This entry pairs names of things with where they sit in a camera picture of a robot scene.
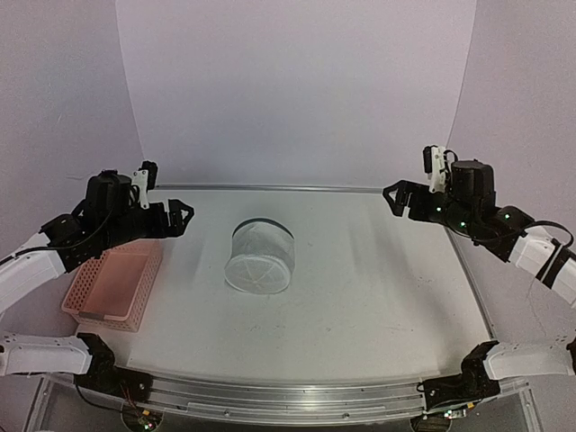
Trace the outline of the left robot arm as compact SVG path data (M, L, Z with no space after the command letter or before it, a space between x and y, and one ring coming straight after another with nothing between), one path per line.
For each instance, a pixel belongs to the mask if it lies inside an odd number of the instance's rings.
M103 252L140 239L174 239L185 234L194 208L177 199L150 202L158 167L143 162L131 175L104 170L88 180L85 198L70 213L45 223L27 242L1 260L1 309L6 311L45 283L78 269ZM85 375L99 392L121 385L119 370L94 359L77 336L50 338L4 334L1 374Z

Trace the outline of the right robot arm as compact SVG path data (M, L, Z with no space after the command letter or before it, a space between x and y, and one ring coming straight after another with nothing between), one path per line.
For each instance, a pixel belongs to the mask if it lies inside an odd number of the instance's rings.
M496 204L491 166L477 160L446 163L431 157L425 163L428 184L406 180L383 189L397 217L435 223L468 238L505 263L529 273L570 305L575 303L575 254L570 243L549 233L561 224L535 220L514 206ZM575 343L558 337L546 343L492 344L453 380L454 392L473 398L488 384L514 376L575 373Z

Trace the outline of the white mesh laundry bag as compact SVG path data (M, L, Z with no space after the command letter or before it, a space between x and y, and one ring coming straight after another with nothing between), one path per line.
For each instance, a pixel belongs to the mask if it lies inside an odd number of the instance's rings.
M275 220L244 220L231 237L225 281L243 293L276 294L287 289L295 269L293 234Z

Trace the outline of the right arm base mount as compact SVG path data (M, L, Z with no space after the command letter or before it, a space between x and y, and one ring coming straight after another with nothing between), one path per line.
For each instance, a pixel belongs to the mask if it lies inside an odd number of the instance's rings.
M468 402L483 401L500 394L498 380L489 377L483 361L499 342L488 341L476 346L461 362L461 372L429 378L417 386L424 395L426 412L462 407Z

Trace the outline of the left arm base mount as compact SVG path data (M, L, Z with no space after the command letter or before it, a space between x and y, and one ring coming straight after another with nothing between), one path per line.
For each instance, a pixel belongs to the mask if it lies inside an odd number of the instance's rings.
M143 373L117 366L114 352L93 333L76 335L87 346L92 357L86 373L77 374L75 384L83 389L124 398L132 402L147 402L153 378Z

